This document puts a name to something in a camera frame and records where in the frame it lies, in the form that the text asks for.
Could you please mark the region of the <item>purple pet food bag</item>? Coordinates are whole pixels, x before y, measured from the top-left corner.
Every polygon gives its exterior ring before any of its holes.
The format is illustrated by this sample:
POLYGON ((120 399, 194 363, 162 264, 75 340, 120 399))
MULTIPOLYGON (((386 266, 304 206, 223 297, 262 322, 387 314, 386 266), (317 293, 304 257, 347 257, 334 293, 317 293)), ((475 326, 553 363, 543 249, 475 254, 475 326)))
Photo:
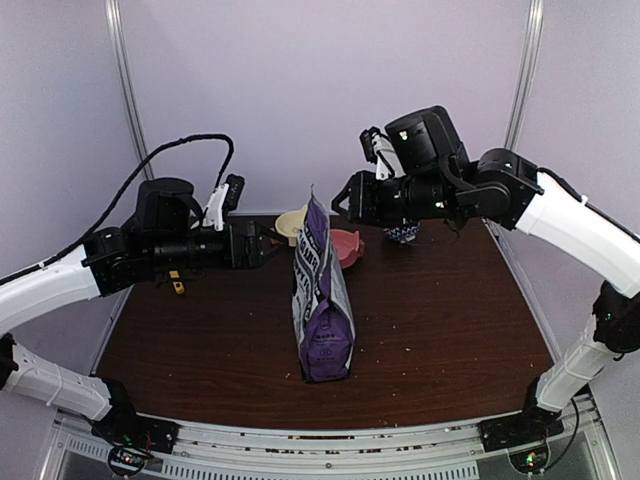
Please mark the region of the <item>purple pet food bag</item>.
POLYGON ((344 380, 351 372, 355 321, 330 216, 312 195, 293 260, 292 319, 303 381, 344 380))

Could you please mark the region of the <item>yellow plastic scoop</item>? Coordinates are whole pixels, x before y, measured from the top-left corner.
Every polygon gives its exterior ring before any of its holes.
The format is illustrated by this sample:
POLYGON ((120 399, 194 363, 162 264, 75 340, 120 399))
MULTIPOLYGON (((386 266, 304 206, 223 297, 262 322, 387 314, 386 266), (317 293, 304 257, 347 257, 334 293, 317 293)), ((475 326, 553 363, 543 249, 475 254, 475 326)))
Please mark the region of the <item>yellow plastic scoop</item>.
POLYGON ((169 272, 169 278, 171 280, 173 289, 177 295, 183 295, 185 293, 185 286, 182 281, 180 272, 177 270, 171 270, 169 272))

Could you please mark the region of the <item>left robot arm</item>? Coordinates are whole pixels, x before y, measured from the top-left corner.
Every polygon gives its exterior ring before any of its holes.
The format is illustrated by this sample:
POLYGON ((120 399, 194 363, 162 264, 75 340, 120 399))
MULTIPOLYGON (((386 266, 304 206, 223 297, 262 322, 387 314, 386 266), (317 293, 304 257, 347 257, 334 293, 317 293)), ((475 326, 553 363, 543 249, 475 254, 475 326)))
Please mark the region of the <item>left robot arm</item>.
POLYGON ((72 411, 106 429, 123 444, 144 433, 142 419, 124 386, 86 376, 45 360, 18 343, 11 332, 61 307, 107 297, 129 287, 184 270, 263 266, 287 240, 255 221, 227 222, 245 180, 230 175, 206 205, 183 179, 140 184, 132 216, 120 227, 91 233, 58 260, 34 265, 1 283, 1 388, 72 411))

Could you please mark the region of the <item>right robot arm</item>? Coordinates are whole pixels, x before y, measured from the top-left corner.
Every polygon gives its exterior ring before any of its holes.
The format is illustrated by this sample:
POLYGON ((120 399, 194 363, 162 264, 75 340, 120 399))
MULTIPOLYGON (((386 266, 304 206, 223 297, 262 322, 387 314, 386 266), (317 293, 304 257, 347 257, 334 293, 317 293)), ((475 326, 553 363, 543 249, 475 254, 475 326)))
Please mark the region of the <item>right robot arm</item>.
POLYGON ((442 219, 461 229, 482 218, 543 240, 603 278, 587 327, 533 381, 532 399, 514 417, 519 440, 535 440, 609 362, 638 350, 639 237, 561 176, 505 148, 470 160, 439 105, 366 129, 359 140, 376 168, 354 173, 332 199, 347 221, 390 229, 442 219))

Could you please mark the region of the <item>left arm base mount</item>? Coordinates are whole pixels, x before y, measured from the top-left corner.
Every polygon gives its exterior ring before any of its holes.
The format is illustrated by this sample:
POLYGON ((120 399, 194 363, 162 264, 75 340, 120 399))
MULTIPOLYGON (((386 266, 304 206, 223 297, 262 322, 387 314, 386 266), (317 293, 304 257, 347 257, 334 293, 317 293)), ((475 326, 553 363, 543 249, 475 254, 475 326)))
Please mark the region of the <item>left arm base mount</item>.
POLYGON ((179 425, 140 415, 121 382, 111 379, 103 379, 103 382, 109 393, 110 409, 102 419, 89 421, 92 433, 107 442, 144 452, 172 453, 179 425))

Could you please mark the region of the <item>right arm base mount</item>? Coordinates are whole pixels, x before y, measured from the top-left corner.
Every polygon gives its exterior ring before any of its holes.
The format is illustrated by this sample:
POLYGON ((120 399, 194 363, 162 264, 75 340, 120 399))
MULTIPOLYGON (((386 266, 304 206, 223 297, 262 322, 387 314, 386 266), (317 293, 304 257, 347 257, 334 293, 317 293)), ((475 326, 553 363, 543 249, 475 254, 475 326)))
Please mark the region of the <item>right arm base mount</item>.
POLYGON ((537 406, 536 388, 539 377, 528 386, 524 406, 519 413, 483 420, 478 423, 479 435, 485 452, 511 449, 524 444, 540 442, 549 435, 564 432, 559 412, 537 406))

